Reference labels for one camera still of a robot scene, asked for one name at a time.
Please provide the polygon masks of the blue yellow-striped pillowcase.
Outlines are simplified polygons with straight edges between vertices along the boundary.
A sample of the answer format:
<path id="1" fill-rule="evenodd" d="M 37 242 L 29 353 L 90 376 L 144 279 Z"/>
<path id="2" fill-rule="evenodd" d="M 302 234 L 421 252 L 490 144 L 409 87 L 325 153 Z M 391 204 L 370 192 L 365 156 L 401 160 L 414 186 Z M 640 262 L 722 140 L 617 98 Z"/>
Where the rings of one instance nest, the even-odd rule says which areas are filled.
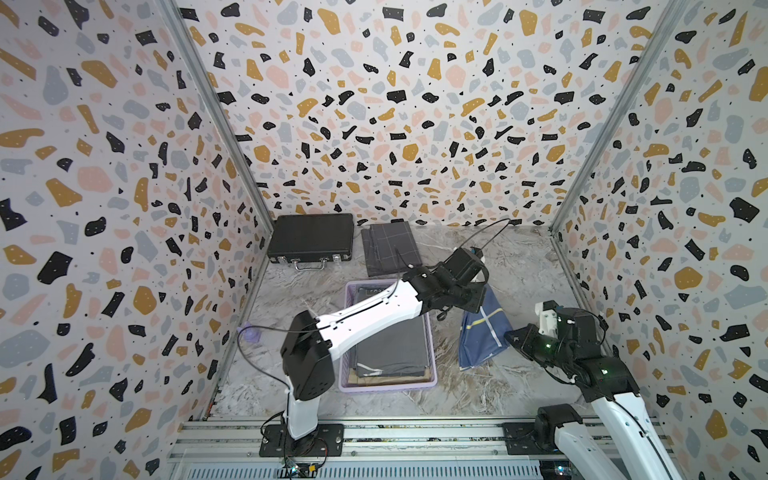
<path id="1" fill-rule="evenodd" d="M 504 335 L 512 327 L 490 286 L 478 313 L 465 312 L 458 344 L 460 370 L 478 367 L 505 351 L 509 342 Z"/>

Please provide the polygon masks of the grey Passion pillowcase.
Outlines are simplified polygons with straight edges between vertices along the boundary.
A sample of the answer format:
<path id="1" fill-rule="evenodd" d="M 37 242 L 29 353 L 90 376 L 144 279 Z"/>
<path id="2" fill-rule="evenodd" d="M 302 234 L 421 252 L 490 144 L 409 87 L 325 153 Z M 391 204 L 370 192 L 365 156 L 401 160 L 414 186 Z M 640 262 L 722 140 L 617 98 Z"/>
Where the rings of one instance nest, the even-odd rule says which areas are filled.
<path id="1" fill-rule="evenodd" d="M 352 347 L 346 357 L 359 378 L 428 377 L 425 320 L 420 316 L 387 327 Z"/>

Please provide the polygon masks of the grey cream tan pillowcase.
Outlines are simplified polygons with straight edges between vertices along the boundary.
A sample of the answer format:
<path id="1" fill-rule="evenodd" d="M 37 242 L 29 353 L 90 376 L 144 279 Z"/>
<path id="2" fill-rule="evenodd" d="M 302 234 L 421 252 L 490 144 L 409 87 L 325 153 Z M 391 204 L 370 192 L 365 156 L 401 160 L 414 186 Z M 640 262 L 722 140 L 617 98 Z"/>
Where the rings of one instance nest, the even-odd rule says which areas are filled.
<path id="1" fill-rule="evenodd" d="M 432 378 L 430 375 L 426 376 L 368 376 L 359 377 L 355 372 L 352 372 L 347 380 L 346 385 L 350 387 L 374 387 L 374 386 L 395 386 L 395 385 L 409 385 L 417 383 L 430 383 Z"/>

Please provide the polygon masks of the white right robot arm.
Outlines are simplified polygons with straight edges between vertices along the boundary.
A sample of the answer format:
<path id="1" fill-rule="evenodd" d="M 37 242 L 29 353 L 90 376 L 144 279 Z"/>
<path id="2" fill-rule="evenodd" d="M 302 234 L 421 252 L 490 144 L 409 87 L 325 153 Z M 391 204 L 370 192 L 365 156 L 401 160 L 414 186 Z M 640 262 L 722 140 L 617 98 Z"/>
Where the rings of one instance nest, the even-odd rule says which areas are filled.
<path id="1" fill-rule="evenodd" d="M 624 464 L 619 469 L 597 445 L 584 419 L 568 404 L 541 407 L 532 438 L 544 451 L 564 454 L 586 479 L 680 479 L 626 364 L 602 350 L 600 316 L 581 308 L 540 302 L 536 324 L 510 330 L 505 340 L 525 359 L 565 374 L 610 434 Z"/>

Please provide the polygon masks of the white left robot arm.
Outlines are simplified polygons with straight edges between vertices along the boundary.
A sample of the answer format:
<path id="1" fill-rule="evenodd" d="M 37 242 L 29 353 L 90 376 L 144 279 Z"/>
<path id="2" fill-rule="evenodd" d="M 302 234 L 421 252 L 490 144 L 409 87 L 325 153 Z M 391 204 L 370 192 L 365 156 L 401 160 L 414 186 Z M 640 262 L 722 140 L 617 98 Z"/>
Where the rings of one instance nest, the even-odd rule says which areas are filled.
<path id="1" fill-rule="evenodd" d="M 340 311 L 297 314 L 280 348 L 286 389 L 285 409 L 276 433 L 266 436 L 264 457 L 338 456 L 333 437 L 343 437 L 343 426 L 331 424 L 324 433 L 319 423 L 321 397 L 336 379 L 335 363 L 348 351 L 402 323 L 415 322 L 408 334 L 426 344 L 428 315 L 442 320 L 453 309 L 477 313 L 482 306 L 489 271 L 480 247 L 456 248 L 433 267 L 408 264 L 402 277 L 383 291 Z"/>

